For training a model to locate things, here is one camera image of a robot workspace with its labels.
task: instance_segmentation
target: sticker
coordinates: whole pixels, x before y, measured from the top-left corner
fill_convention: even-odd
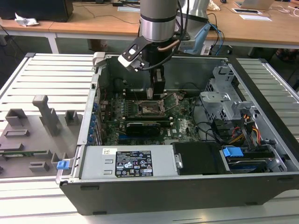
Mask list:
[[[23,157],[23,154],[4,155],[4,157]]]
[[[103,148],[103,155],[115,155],[117,148]]]
[[[153,176],[153,163],[150,151],[117,152],[115,176]]]

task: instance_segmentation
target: floor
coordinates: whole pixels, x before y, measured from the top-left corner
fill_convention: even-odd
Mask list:
[[[28,37],[28,36],[13,36],[7,40],[7,46],[0,46],[0,87],[7,81],[13,73],[17,65],[23,58],[22,52],[15,45],[14,41],[20,46],[23,52],[35,53],[51,53],[49,42],[43,37]],[[130,41],[108,41],[108,52],[121,52]],[[58,48],[62,54],[93,54],[93,51],[88,49],[88,42],[85,39],[68,39],[58,38]],[[224,46],[221,49],[220,55],[226,55],[229,47]],[[232,55],[236,57],[248,58],[248,47],[233,47]],[[299,57],[297,63],[288,64],[280,61],[274,53],[273,49],[257,49],[254,57],[265,58],[270,65],[285,79],[298,68]],[[294,85],[299,78],[299,70],[297,70],[289,81],[291,86]]]

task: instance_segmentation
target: motherboard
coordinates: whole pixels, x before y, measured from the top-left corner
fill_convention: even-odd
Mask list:
[[[111,94],[101,103],[103,145],[170,145],[199,141],[192,118],[193,98],[180,92],[160,100]]]

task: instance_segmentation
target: silver cylinder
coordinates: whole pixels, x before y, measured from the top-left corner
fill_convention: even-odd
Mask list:
[[[176,21],[150,22],[141,18],[142,36],[151,42],[164,42],[172,38]]]
[[[141,34],[151,42],[172,38],[178,0],[140,0]]]
[[[177,14],[178,0],[140,0],[140,14],[151,19],[166,19]]]
[[[207,21],[208,16],[206,14],[206,9],[210,0],[189,0],[189,19],[194,19],[198,21]],[[182,13],[187,13],[187,0],[182,7]]]

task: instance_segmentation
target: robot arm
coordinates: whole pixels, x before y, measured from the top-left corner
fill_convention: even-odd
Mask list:
[[[179,47],[185,29],[175,34],[178,0],[141,0],[141,36],[119,57],[120,63],[127,69],[151,70],[163,65],[174,54],[173,47]],[[145,68],[143,61],[149,63]]]
[[[192,4],[190,12],[195,13],[195,16],[189,15],[190,2]],[[129,45],[118,60],[128,70],[149,71],[151,86],[147,89],[148,99],[161,98],[163,95],[165,87],[163,64],[171,59],[182,41],[190,38],[187,35],[189,16],[202,21],[202,15],[205,14],[204,20],[207,23],[207,5],[208,0],[185,0],[182,9],[179,0],[140,0],[141,36]],[[175,32],[178,10],[180,31]]]

